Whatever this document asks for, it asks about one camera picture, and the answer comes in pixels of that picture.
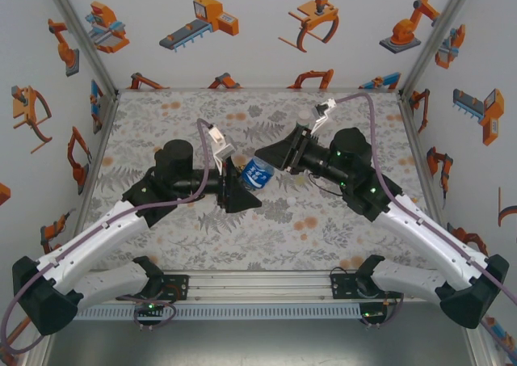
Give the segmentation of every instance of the black bracket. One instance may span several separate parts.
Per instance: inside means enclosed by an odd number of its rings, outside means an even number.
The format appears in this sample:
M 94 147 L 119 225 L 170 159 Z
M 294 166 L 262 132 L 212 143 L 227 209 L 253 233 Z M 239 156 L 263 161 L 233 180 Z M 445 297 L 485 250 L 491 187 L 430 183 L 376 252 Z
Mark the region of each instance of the black bracket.
M 158 296 L 158 300 L 181 301 L 187 299 L 189 279 L 187 275 L 164 275 L 162 279 L 162 293 Z
M 399 292 L 385 292 L 380 289 L 368 294 L 361 292 L 357 283 L 355 273 L 334 273 L 330 276 L 332 287 L 332 297 L 335 300 L 365 299 L 365 300 L 384 300 L 399 299 L 402 294 Z

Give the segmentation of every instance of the water bottle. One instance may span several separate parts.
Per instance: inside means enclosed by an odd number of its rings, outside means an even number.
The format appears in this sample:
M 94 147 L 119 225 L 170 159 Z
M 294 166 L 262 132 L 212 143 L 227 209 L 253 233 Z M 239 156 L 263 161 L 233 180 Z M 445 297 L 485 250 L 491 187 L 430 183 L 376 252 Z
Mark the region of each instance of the water bottle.
M 241 173 L 241 182 L 250 191 L 259 190 L 271 180 L 275 168 L 260 158 L 254 157 L 248 162 Z

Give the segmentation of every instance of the orange robot arm illustration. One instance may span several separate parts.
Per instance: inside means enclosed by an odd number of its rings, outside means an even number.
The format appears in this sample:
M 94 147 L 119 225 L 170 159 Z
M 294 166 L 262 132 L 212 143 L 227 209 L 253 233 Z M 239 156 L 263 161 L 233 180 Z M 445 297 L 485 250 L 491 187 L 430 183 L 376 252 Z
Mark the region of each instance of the orange robot arm illustration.
M 91 153 L 88 147 L 86 146 L 86 142 L 83 140 L 81 133 L 77 130 L 75 126 L 72 127 L 72 137 L 68 143 L 68 152 L 67 157 L 70 165 L 72 166 L 72 175 L 74 180 L 78 182 L 78 194 L 82 194 L 82 190 L 84 190 L 84 185 L 86 182 L 86 177 L 88 176 L 88 170 L 90 169 L 89 164 L 85 166 L 81 166 L 78 162 L 74 160 L 74 146 L 75 141 L 79 143 L 81 148 L 85 151 L 86 157 L 88 159 L 88 163 L 91 162 Z
M 438 163 L 442 162 L 442 173 L 439 178 L 439 185 L 442 187 L 443 192 L 443 206 L 445 207 L 445 199 L 447 198 L 447 192 L 449 191 L 449 173 L 454 160 L 449 157 L 448 154 L 439 154 L 436 152 L 436 147 L 431 147 L 427 151 L 427 165 L 431 171 L 431 176 L 434 176 L 438 171 Z
M 59 57 L 65 63 L 66 76 L 69 77 L 77 74 L 79 72 L 79 50 L 71 49 L 61 34 L 63 31 L 68 31 L 65 23 L 54 23 L 52 19 L 48 19 L 48 30 L 59 42 L 57 51 L 59 52 Z
M 59 220 L 52 223 L 50 226 L 41 226 L 40 232 L 41 232 L 41 245 L 43 247 L 44 253 L 47 255 L 50 253 L 53 249 L 48 244 L 50 241 L 52 241 L 55 237 L 57 237 L 60 233 L 65 231 L 66 227 L 66 220 L 69 218 L 70 214 L 75 211 L 75 208 L 70 209 L 66 214 L 61 215 Z
M 451 233 L 454 237 L 458 238 L 459 241 L 462 241 L 464 244 L 467 244 L 469 242 L 475 243 L 481 253 L 483 253 L 487 257 L 489 256 L 488 248 L 486 247 L 485 242 L 476 233 L 467 233 L 462 227 L 454 229 L 454 227 L 452 227 L 450 223 L 447 223 L 447 231 Z
M 414 31 L 417 29 L 422 15 L 431 19 L 433 26 L 438 20 L 439 12 L 429 4 L 428 0 L 413 2 L 413 8 L 414 11 L 411 17 L 399 21 L 393 27 L 393 35 L 379 42 L 380 45 L 392 53 L 401 53 L 420 45 L 421 41 L 414 37 Z
M 11 189 L 0 183 L 0 206 L 11 198 Z
M 326 89 L 329 86 L 332 77 L 334 76 L 334 70 L 329 69 L 328 71 L 308 71 L 306 73 L 302 73 L 298 75 L 294 84 L 288 87 L 288 89 L 301 89 L 301 84 L 307 78 L 321 78 L 322 82 L 320 83 L 320 89 Z
M 418 133 L 421 133 L 423 129 L 427 126 L 427 111 L 429 109 L 429 94 L 431 92 L 429 89 L 425 89 L 422 93 L 418 93 L 417 91 L 413 91 L 413 94 L 410 98 L 410 107 L 411 111 L 414 113 L 415 110 L 418 110 L 420 107 L 420 101 L 423 99 L 423 118 L 422 123 L 420 124 L 420 128 L 418 128 Z
M 134 73 L 131 75 L 131 86 L 128 87 L 129 90 L 138 90 L 140 89 L 140 85 L 144 83 L 145 85 L 152 87 L 154 89 L 168 89 L 169 87 L 163 87 L 158 83 L 151 81 L 150 79 L 142 76 L 140 73 Z

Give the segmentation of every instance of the patterned table surface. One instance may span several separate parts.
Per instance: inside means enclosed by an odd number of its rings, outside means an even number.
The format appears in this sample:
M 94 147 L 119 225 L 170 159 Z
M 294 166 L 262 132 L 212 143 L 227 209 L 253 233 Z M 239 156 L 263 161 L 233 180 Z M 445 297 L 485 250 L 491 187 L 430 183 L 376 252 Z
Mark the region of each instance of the patterned table surface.
M 246 163 L 255 149 L 289 134 L 300 109 L 347 93 L 292 90 L 190 90 L 125 92 L 111 129 L 86 217 L 93 223 L 154 164 L 154 153 L 182 138 L 195 149 L 202 166 L 198 117 L 217 125 L 237 146 L 235 164 Z M 385 175 L 403 187 L 425 210 L 422 188 L 395 94 L 372 94 L 376 106 L 379 159 Z M 354 99 L 337 108 L 320 134 L 328 145 L 340 128 L 356 126 L 369 142 L 368 104 Z M 320 179 L 318 184 L 338 191 Z M 256 208 L 226 214 L 214 196 L 179 206 L 149 232 L 126 242 L 96 268 L 111 269 L 148 255 L 164 270 L 328 270 L 358 267 L 371 254 L 427 267 L 425 260 L 387 231 L 355 215 L 338 197 L 320 191 L 307 175 L 275 172 L 259 191 Z M 296 198 L 290 206 L 287 198 Z

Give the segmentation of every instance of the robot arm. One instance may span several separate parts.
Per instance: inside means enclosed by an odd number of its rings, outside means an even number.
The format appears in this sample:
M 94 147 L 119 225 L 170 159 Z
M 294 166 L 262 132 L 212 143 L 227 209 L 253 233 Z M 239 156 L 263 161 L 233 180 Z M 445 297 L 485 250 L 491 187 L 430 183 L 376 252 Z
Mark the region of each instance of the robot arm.
M 422 15 L 427 16 L 432 21 L 432 25 L 435 25 L 436 20 L 438 19 L 439 12 L 433 8 L 429 2 L 429 0 L 417 0 L 413 3 L 413 14 L 411 15 L 410 21 L 414 24 L 414 29 L 418 26 Z
M 332 99 L 318 105 L 316 116 L 323 122 L 327 120 L 335 103 Z M 292 175 L 309 170 L 338 184 L 352 211 L 404 238 L 436 268 L 428 271 L 405 267 L 374 255 L 357 272 L 361 290 L 368 293 L 380 289 L 421 297 L 439 304 L 458 324 L 475 328 L 499 292 L 479 268 L 503 282 L 508 262 L 498 255 L 487 258 L 458 241 L 403 195 L 396 183 L 383 176 L 391 195 L 386 194 L 371 166 L 372 147 L 357 128 L 338 131 L 329 148 L 319 145 L 312 133 L 297 125 L 284 140 L 258 149 L 255 156 Z
M 216 195 L 218 205 L 229 213 L 260 207 L 260 200 L 238 180 L 230 157 L 234 147 L 226 143 L 216 128 L 212 127 L 209 133 L 214 142 L 216 168 L 208 170 L 202 195 Z M 22 257 L 13 265 L 15 294 L 40 275 L 19 303 L 41 334 L 59 331 L 78 311 L 100 302 L 127 294 L 150 298 L 161 291 L 162 272 L 147 258 L 135 259 L 111 271 L 87 273 L 102 257 L 153 227 L 177 207 L 154 204 L 184 199 L 199 190 L 204 170 L 193 169 L 193 153 L 189 142 L 169 141 L 154 155 L 156 165 L 93 225 L 37 261 Z

